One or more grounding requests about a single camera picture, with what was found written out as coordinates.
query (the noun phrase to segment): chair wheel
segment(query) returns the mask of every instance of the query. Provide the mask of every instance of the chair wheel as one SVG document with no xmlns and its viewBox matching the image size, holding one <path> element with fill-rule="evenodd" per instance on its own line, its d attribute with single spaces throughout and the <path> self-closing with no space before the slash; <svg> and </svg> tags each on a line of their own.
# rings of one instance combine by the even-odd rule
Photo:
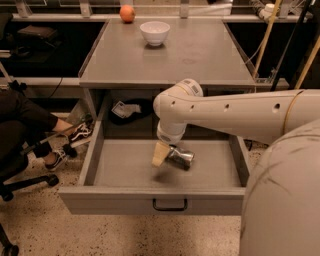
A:
<svg viewBox="0 0 320 256">
<path fill-rule="evenodd" d="M 19 254 L 19 247 L 16 245 L 7 246 L 2 251 L 2 256 L 18 256 Z"/>
<path fill-rule="evenodd" d="M 49 175 L 48 184 L 53 187 L 59 183 L 59 179 L 56 175 Z"/>
</svg>

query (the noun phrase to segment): drawer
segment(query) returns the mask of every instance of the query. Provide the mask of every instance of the drawer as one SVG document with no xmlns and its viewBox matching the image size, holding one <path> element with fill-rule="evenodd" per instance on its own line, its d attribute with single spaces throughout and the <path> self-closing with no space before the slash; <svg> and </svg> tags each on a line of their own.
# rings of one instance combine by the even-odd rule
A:
<svg viewBox="0 0 320 256">
<path fill-rule="evenodd" d="M 59 190 L 72 214 L 241 215 L 250 174 L 241 138 L 190 126 L 178 146 L 195 153 L 192 166 L 156 168 L 158 118 L 117 127 L 108 120 L 112 100 L 106 93 L 78 185 Z"/>
</svg>

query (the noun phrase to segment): beige object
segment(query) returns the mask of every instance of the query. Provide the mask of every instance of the beige object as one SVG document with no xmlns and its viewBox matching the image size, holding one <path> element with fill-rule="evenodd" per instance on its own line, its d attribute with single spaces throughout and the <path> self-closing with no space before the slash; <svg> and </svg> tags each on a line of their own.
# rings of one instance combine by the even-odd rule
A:
<svg viewBox="0 0 320 256">
<path fill-rule="evenodd" d="M 259 70 L 259 67 L 260 67 L 260 63 L 261 63 L 264 51 L 266 49 L 266 45 L 268 43 L 268 39 L 269 39 L 271 30 L 272 30 L 274 19 L 276 17 L 277 11 L 279 9 L 280 3 L 281 3 L 281 0 L 277 0 L 275 5 L 274 5 L 274 9 L 273 9 L 272 15 L 271 15 L 271 17 L 269 19 L 269 22 L 268 22 L 267 31 L 266 31 L 266 33 L 264 35 L 263 40 L 262 40 L 262 46 L 261 46 L 261 49 L 260 49 L 260 52 L 259 52 L 259 55 L 258 55 L 258 59 L 257 59 L 256 65 L 255 65 L 255 69 L 253 71 L 253 75 L 252 75 L 253 78 L 257 77 L 258 70 Z"/>
<path fill-rule="evenodd" d="M 170 146 L 162 141 L 156 143 L 152 158 L 152 165 L 159 167 L 170 152 Z"/>
</svg>

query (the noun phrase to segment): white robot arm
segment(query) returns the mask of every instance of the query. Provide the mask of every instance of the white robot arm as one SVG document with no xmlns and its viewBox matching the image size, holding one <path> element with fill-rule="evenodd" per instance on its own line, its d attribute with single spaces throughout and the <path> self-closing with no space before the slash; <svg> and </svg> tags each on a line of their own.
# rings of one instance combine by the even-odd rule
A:
<svg viewBox="0 0 320 256">
<path fill-rule="evenodd" d="M 157 134 L 167 144 L 178 143 L 187 124 L 271 144 L 319 119 L 319 109 L 318 90 L 203 97 L 200 85 L 192 79 L 184 79 L 154 100 L 160 118 Z"/>
<path fill-rule="evenodd" d="M 202 96 L 191 79 L 157 96 L 160 140 L 194 124 L 272 143 L 247 183 L 239 255 L 319 255 L 320 91 Z"/>
</svg>

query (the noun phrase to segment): floor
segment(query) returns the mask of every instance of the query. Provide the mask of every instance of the floor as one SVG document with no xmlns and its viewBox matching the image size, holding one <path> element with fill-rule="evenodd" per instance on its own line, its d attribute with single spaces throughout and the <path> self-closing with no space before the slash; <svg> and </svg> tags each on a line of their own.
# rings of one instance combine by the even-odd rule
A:
<svg viewBox="0 0 320 256">
<path fill-rule="evenodd" d="M 65 138 L 51 141 L 53 147 Z M 61 186 L 76 186 L 87 145 L 78 156 L 56 171 L 55 187 L 36 185 L 15 192 L 10 202 L 0 201 L 0 222 L 22 256 L 236 256 L 240 216 L 95 216 L 72 215 L 58 195 Z M 254 165 L 263 153 L 254 143 Z M 48 173 L 39 159 L 29 155 L 25 172 L 14 179 Z"/>
</svg>

